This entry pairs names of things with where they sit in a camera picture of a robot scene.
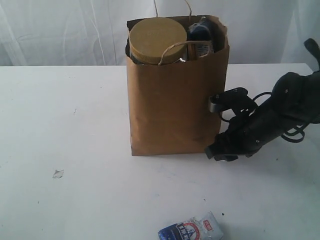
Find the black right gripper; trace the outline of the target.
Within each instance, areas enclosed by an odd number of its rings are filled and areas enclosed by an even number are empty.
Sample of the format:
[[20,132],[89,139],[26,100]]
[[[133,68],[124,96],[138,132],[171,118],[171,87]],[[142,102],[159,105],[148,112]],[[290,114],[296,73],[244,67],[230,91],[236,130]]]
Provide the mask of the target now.
[[224,133],[215,136],[214,143],[204,152],[208,159],[232,162],[239,156],[257,153],[265,144],[288,130],[288,120],[267,100],[242,123],[234,120]]

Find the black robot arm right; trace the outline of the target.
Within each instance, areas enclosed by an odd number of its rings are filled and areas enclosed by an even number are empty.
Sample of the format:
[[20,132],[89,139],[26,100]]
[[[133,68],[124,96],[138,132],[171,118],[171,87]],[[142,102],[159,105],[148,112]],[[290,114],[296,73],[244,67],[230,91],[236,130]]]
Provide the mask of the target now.
[[[209,97],[209,111],[228,123],[226,131],[214,138],[204,150],[208,159],[231,162],[247,158],[276,138],[300,143],[305,128],[320,122],[320,72],[300,75],[288,72],[275,83],[272,91],[254,98],[248,90],[236,87]],[[230,119],[222,113],[232,110]]]

